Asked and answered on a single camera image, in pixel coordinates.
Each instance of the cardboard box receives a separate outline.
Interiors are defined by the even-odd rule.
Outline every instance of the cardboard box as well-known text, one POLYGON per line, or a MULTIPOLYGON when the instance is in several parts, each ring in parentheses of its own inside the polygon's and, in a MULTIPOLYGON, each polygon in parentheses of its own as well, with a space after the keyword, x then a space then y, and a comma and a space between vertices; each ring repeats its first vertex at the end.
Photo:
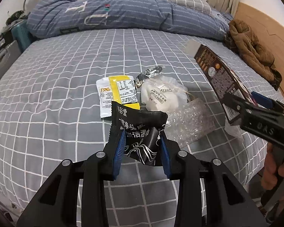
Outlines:
POLYGON ((209 47, 190 40, 186 52, 194 56, 225 111, 227 120, 232 125, 239 124, 239 113, 224 104, 225 93, 231 93, 257 105, 252 95, 227 63, 216 55, 209 47))

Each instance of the metal screw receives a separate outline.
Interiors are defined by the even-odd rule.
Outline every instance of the metal screw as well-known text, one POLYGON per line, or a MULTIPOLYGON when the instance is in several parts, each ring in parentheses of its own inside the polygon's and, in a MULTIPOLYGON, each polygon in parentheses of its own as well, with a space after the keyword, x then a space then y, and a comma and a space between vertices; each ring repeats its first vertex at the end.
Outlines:
POLYGON ((214 159, 213 160, 213 163, 216 165, 216 166, 219 166, 222 164, 222 162, 219 160, 219 159, 214 159))
POLYGON ((98 153, 96 154, 96 156, 97 156, 98 158, 103 158, 103 157, 105 156, 105 153, 104 153, 103 151, 100 151, 100 152, 98 152, 98 153))
POLYGON ((66 160, 62 161, 62 165, 63 165, 63 166, 68 166, 68 165, 70 165, 70 160, 69 160, 69 159, 66 159, 66 160))
POLYGON ((180 151, 178 152, 178 155, 181 156, 181 157, 186 157, 186 156, 187 156, 187 152, 184 151, 184 150, 180 150, 180 151))

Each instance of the human hand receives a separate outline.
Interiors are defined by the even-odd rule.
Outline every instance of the human hand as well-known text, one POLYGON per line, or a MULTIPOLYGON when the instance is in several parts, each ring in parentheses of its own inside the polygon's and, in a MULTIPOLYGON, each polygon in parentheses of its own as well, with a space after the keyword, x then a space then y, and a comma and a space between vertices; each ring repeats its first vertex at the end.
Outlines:
MULTIPOLYGON (((277 184, 277 177, 275 173, 277 171, 276 162, 273 157, 273 145, 271 143, 267 144, 267 155, 265 157, 264 162, 264 173, 261 180, 261 185, 266 190, 273 189, 274 186, 277 184)), ((281 177, 284 177, 284 164, 282 164, 278 169, 278 174, 281 177)), ((279 206, 276 212, 276 216, 278 216, 281 211, 284 209, 284 196, 279 200, 279 206)))

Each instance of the wooden headboard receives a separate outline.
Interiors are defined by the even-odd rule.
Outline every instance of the wooden headboard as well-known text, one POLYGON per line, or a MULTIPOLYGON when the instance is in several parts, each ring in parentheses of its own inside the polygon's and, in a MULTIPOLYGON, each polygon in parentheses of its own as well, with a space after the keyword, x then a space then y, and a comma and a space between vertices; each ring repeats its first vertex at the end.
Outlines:
POLYGON ((268 15, 244 3, 239 3, 235 18, 249 24, 259 41, 273 53, 276 69, 282 75, 280 89, 284 96, 284 27, 268 15))

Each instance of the orange logo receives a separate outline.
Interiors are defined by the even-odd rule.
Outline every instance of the orange logo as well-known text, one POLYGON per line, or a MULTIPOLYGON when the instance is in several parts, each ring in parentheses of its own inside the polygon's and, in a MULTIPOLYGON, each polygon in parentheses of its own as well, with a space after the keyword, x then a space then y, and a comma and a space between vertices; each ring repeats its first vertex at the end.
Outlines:
POLYGON ((106 92, 106 91, 111 91, 111 89, 110 88, 101 88, 100 91, 101 92, 106 92))

